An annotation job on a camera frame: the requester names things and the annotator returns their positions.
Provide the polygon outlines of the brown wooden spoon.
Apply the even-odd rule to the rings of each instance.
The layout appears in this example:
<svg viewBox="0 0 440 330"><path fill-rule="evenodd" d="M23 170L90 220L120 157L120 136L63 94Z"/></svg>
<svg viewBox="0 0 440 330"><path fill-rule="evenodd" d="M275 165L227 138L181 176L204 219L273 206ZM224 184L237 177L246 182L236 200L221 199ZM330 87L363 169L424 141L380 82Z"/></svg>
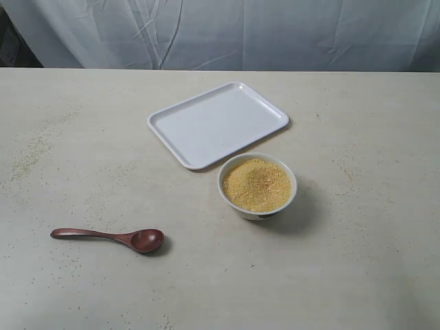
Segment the brown wooden spoon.
<svg viewBox="0 0 440 330"><path fill-rule="evenodd" d="M165 235L157 229L137 230L125 234L110 234L95 230L58 228L50 233L53 239L69 239L73 237L93 237L109 239L127 247L140 254L147 254L159 249L165 240Z"/></svg>

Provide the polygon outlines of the yellow millet grains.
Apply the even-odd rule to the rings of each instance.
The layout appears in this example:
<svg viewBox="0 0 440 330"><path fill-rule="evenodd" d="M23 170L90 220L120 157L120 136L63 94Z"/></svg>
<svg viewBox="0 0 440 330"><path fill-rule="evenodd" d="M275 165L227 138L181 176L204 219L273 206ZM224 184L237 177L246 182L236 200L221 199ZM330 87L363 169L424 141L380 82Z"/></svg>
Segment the yellow millet grains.
<svg viewBox="0 0 440 330"><path fill-rule="evenodd" d="M244 210L269 212L289 200L292 183L278 164L250 159L228 172L222 189L234 205Z"/></svg>

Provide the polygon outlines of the white rectangular plastic tray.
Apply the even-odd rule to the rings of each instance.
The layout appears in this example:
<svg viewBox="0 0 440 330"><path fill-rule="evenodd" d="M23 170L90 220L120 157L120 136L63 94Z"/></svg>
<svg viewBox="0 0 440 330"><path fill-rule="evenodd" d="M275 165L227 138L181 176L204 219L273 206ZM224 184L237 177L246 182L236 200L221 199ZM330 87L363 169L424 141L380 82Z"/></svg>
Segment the white rectangular plastic tray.
<svg viewBox="0 0 440 330"><path fill-rule="evenodd" d="M229 82L150 115L149 128L198 171L284 129L289 116L242 82Z"/></svg>

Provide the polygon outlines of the white ceramic bowl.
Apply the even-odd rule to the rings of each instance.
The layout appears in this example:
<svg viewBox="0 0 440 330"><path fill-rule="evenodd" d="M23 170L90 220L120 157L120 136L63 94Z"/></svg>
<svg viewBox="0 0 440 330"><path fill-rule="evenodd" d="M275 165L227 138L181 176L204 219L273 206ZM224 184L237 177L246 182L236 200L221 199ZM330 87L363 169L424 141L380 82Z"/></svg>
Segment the white ceramic bowl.
<svg viewBox="0 0 440 330"><path fill-rule="evenodd" d="M290 168L262 153L244 153L229 159L219 171L218 187L227 204L253 221L286 209L298 190Z"/></svg>

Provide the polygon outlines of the white backdrop curtain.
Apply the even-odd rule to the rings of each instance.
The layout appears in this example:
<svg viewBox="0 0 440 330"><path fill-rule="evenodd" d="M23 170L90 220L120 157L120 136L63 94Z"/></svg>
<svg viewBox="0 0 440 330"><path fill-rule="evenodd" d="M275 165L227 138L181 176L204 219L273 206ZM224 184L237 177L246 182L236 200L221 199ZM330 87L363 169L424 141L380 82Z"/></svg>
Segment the white backdrop curtain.
<svg viewBox="0 0 440 330"><path fill-rule="evenodd" d="M45 67L436 72L438 1L4 1Z"/></svg>

